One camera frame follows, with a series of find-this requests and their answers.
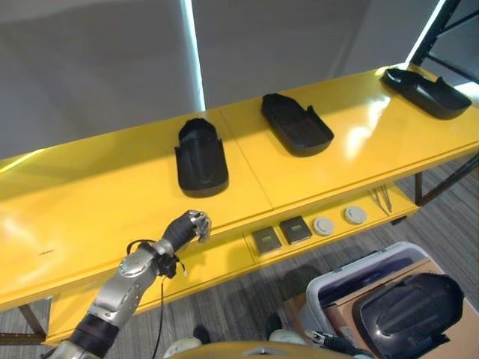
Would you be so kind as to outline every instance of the cardboard box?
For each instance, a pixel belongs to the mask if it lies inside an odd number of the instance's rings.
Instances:
[[[324,312],[333,328],[343,336],[352,340],[357,347],[369,349],[362,340],[356,329],[353,319],[353,305],[371,290],[390,281],[401,280],[411,274],[419,273],[443,274],[441,269],[430,259],[426,258],[397,271],[382,280],[365,286],[350,295],[338,299],[335,303],[324,308]],[[445,334],[451,340],[436,349],[423,355],[426,359],[471,359],[479,358],[479,315],[465,300],[463,305],[463,317],[457,324],[450,327]]]

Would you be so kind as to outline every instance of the silver metal arm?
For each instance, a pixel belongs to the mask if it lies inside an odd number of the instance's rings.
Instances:
[[[195,236],[205,240],[210,228],[211,220],[206,213],[187,211],[171,222],[161,240],[151,246],[140,245],[136,252],[125,257],[72,337],[55,350],[51,359],[103,358],[156,277],[174,276],[177,262],[174,252]]]

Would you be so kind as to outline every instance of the light strip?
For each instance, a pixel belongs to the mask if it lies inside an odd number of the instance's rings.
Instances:
[[[8,170],[11,170],[15,166],[19,165],[20,163],[26,161],[27,159],[29,159],[31,157],[37,155],[38,153],[43,152],[44,150],[45,150],[44,148],[40,148],[39,150],[35,150],[33,152],[27,153],[26,155],[20,157],[19,159],[16,159],[12,163],[9,163],[5,167],[0,168],[0,174],[3,174],[4,172],[7,172]]]
[[[193,16],[193,6],[191,0],[181,0],[181,10],[183,20],[186,20],[186,34],[189,38],[190,60],[192,60],[193,70],[196,77],[196,100],[199,111],[204,111],[203,79],[201,78],[200,55],[198,53],[198,44],[196,41],[195,18]]]
[[[446,0],[439,0],[437,2],[436,8],[434,9],[433,13],[431,14],[431,17],[429,18],[429,20],[427,20],[426,26],[424,26],[424,28],[422,29],[421,34],[419,35],[418,39],[416,40],[416,43],[412,47],[411,52],[409,53],[409,55],[407,55],[407,58],[404,62],[406,62],[406,63],[411,62],[412,56],[414,56],[414,54],[415,54],[416,50],[418,49],[419,45],[421,45],[422,40],[425,38],[425,36],[426,36],[427,32],[429,31],[431,25],[433,24],[434,20],[436,20],[436,17],[438,16],[439,11],[441,11],[442,6],[444,5],[445,2],[446,2]]]

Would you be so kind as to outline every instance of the yellow table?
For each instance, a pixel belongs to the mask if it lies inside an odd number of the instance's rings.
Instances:
[[[181,258],[189,276],[167,283],[167,300],[309,251],[332,240],[411,215],[417,206],[391,182],[479,149],[477,103],[437,120],[391,92],[373,70],[284,91],[313,105],[335,134],[323,152],[291,156],[260,114],[261,98],[34,151],[0,162],[0,310],[54,295],[47,343],[65,338],[133,239],[158,239],[186,209],[213,219],[205,246]],[[202,116],[223,139],[230,185],[205,199],[186,197],[176,178],[174,145],[189,118]],[[388,184],[393,212],[368,189]],[[346,205],[366,209],[360,226]],[[334,219],[332,236],[287,245],[280,220]],[[273,225],[284,246],[259,256],[251,231]],[[145,293],[138,311],[158,305]]]

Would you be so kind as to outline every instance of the metal table leg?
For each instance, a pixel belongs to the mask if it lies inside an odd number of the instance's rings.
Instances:
[[[479,165],[479,154],[473,156],[457,171],[444,179],[434,189],[422,195],[422,172],[415,175],[415,203],[418,206],[425,206],[431,200],[439,196],[442,192],[449,189],[452,185],[460,181],[467,174],[470,174]]]
[[[21,305],[18,309],[20,309],[20,313],[32,329],[33,334],[0,333],[0,346],[37,346],[43,343],[46,339],[46,333],[31,310],[30,305]]]

